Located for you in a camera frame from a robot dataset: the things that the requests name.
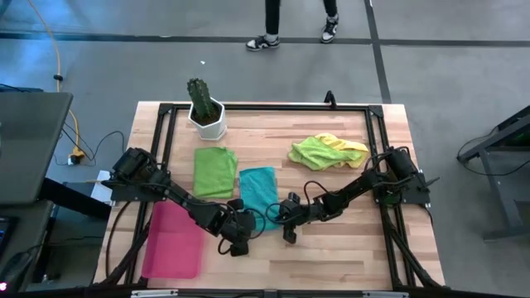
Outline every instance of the hexagonal white pot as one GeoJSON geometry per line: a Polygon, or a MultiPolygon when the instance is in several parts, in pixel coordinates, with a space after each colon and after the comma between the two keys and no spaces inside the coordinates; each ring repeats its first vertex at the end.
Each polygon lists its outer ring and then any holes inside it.
{"type": "Polygon", "coordinates": [[[214,104],[216,104],[219,109],[221,110],[219,120],[217,122],[208,124],[208,125],[200,125],[197,122],[195,122],[191,118],[191,113],[193,112],[193,103],[191,104],[190,112],[188,113],[188,120],[195,125],[195,128],[197,128],[197,132],[200,135],[200,138],[204,141],[218,141],[221,139],[221,137],[224,136],[226,133],[226,122],[225,122],[225,116],[224,116],[224,105],[214,98],[211,98],[214,104]]]}

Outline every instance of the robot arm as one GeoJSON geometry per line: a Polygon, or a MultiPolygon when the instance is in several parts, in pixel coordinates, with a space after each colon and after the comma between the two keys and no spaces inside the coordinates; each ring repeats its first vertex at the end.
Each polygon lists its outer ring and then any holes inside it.
{"type": "Polygon", "coordinates": [[[170,199],[186,209],[205,231],[231,242],[229,250],[233,257],[248,254],[248,240],[256,227],[253,213],[243,210],[242,200],[221,204],[195,198],[172,182],[171,173],[160,170],[151,153],[141,148],[129,148],[114,165],[111,179],[103,184],[130,198],[170,199]]]}
{"type": "Polygon", "coordinates": [[[428,202],[427,186],[434,181],[425,181],[424,175],[414,166],[406,147],[390,147],[388,151],[375,156],[373,167],[366,169],[358,179],[341,190],[325,190],[323,195],[313,199],[313,203],[308,198],[308,204],[300,204],[300,197],[290,193],[288,198],[279,204],[279,215],[272,221],[283,224],[283,238],[294,244],[296,226],[315,220],[325,222],[334,219],[348,208],[349,202],[367,191],[373,190],[381,194],[378,197],[384,197],[384,202],[379,202],[380,204],[401,203],[402,195],[411,192],[416,197],[422,196],[423,200],[428,202]],[[386,172],[377,169],[377,165],[382,161],[387,163],[386,172]]]}

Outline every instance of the wooden table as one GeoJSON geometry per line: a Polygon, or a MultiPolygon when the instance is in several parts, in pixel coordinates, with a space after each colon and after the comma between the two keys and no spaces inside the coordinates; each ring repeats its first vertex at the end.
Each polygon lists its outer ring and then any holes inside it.
{"type": "MultiPolygon", "coordinates": [[[[151,148],[159,102],[140,102],[132,124],[130,147],[151,148]]],[[[408,146],[416,160],[405,108],[401,104],[383,105],[388,140],[391,146],[408,146]]],[[[356,112],[307,111],[227,111],[228,132],[220,142],[204,142],[187,120],[187,111],[179,111],[171,148],[171,178],[192,191],[194,150],[197,147],[227,147],[238,157],[238,173],[257,166],[273,166],[280,200],[290,191],[303,194],[308,180],[317,180],[329,190],[337,190],[356,179],[362,171],[349,167],[326,171],[310,171],[291,162],[287,153],[293,142],[321,132],[362,142],[368,146],[364,115],[356,112]]],[[[379,143],[379,131],[374,125],[379,143]]],[[[161,134],[161,159],[166,125],[161,134]]],[[[319,189],[309,188],[310,196],[319,189]]],[[[239,197],[236,185],[234,198],[239,197]]],[[[123,204],[113,208],[104,243],[116,214],[123,204]]],[[[131,203],[118,223],[110,249],[111,270],[131,245],[139,203],[131,203]]],[[[431,221],[424,209],[403,205],[408,242],[417,259],[434,280],[443,283],[441,265],[431,221]]],[[[217,253],[218,238],[205,235],[201,274],[192,280],[150,279],[149,287],[173,288],[269,288],[291,290],[387,290],[391,289],[381,216],[371,192],[355,199],[337,219],[314,222],[296,229],[295,245],[282,239],[282,231],[264,233],[252,240],[250,253],[244,257],[221,256],[217,253]]],[[[104,279],[105,250],[99,255],[94,281],[104,279]]],[[[134,280],[139,278],[144,248],[138,254],[134,280]]],[[[405,274],[401,254],[396,259],[402,281],[405,274]]]]}

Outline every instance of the black and white sneaker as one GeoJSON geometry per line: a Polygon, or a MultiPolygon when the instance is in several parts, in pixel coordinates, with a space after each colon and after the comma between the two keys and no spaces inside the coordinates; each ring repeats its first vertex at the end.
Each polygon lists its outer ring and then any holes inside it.
{"type": "Polygon", "coordinates": [[[258,36],[258,38],[247,42],[247,50],[258,51],[262,49],[275,49],[280,46],[280,38],[277,37],[275,41],[270,42],[265,39],[265,36],[258,36]]]}
{"type": "Polygon", "coordinates": [[[335,34],[337,34],[338,26],[339,26],[338,16],[336,20],[330,20],[329,18],[326,18],[325,26],[322,29],[322,37],[320,38],[320,42],[331,43],[335,39],[335,34]]]}

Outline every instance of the person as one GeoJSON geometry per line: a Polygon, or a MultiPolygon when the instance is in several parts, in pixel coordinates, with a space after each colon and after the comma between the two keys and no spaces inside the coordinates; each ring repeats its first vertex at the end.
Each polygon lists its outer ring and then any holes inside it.
{"type": "MultiPolygon", "coordinates": [[[[258,51],[263,49],[273,49],[280,46],[278,37],[278,27],[280,26],[280,1],[265,0],[265,35],[247,42],[248,50],[258,51]]],[[[337,34],[339,25],[339,13],[337,12],[337,0],[324,0],[325,26],[322,28],[320,42],[331,43],[337,34]]]]}

